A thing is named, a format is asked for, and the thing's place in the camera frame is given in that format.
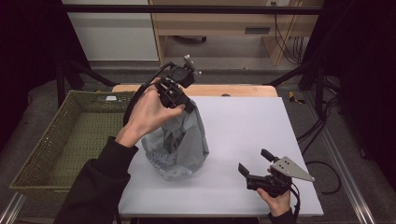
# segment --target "gray floor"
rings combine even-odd
[[[169,45],[172,47],[168,47],[166,61],[181,63],[181,57],[189,53],[195,64],[203,69],[204,73],[197,78],[196,83],[262,84],[282,76],[294,67],[286,60],[283,60],[278,67],[270,65],[261,40],[254,37],[241,39],[209,36],[205,43],[172,38]],[[156,67],[156,64],[152,63],[126,63],[121,68],[109,65],[111,63],[105,65],[97,63],[95,69],[100,74],[122,83],[144,82]],[[108,90],[89,78],[84,77],[84,79],[88,83],[87,91]],[[315,120],[307,104],[301,105],[289,101],[290,91],[294,92],[297,99],[304,99],[305,94],[311,94],[311,91],[299,92],[295,85],[297,81],[298,77],[293,78],[276,89],[278,95],[284,99],[295,135],[299,136],[306,132],[315,123]],[[54,81],[32,90],[30,96],[30,105],[0,154],[0,210],[5,208],[13,195],[13,192],[8,189],[10,182],[29,157],[57,110],[56,83]],[[325,99],[329,100],[330,98],[332,98],[332,94],[325,91]],[[396,194],[394,190],[379,171],[376,163],[361,157],[359,143],[355,141],[345,116],[339,112],[342,112],[342,108],[334,108],[326,125],[332,140],[346,161],[375,222],[396,223]],[[306,144],[307,141],[303,142],[301,149]],[[306,152],[304,159],[305,161],[325,161],[332,164],[329,149],[322,134]],[[308,169],[317,179],[318,191],[332,190],[336,187],[336,177],[328,168],[312,164],[308,166]],[[324,210],[324,216],[301,217],[299,222],[361,223],[352,206],[353,203],[350,202],[350,195],[344,188],[333,195],[319,194],[318,197]],[[40,203],[27,199],[21,210],[20,218],[54,217],[58,209],[59,204]],[[262,223],[268,223],[268,220],[263,219]]]

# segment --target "green basket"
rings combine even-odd
[[[62,202],[85,162],[117,135],[133,95],[70,91],[10,188],[42,202]]]

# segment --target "wooden edge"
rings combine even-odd
[[[113,91],[137,91],[139,84],[117,85]],[[189,96],[257,96],[277,97],[273,86],[263,85],[191,85],[183,90]]]

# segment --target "black sleeve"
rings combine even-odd
[[[271,222],[274,224],[295,224],[296,223],[296,219],[294,218],[294,215],[293,215],[291,209],[289,209],[288,212],[282,214],[279,217],[273,217],[273,215],[270,213],[270,214],[268,214],[268,218],[270,218]]]
[[[99,158],[87,161],[79,172],[54,223],[112,223],[137,150],[109,137]]]

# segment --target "crumpled plastic bag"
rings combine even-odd
[[[151,164],[164,179],[191,175],[205,162],[209,149],[198,107],[190,114],[183,111],[161,128],[142,138],[143,149]]]

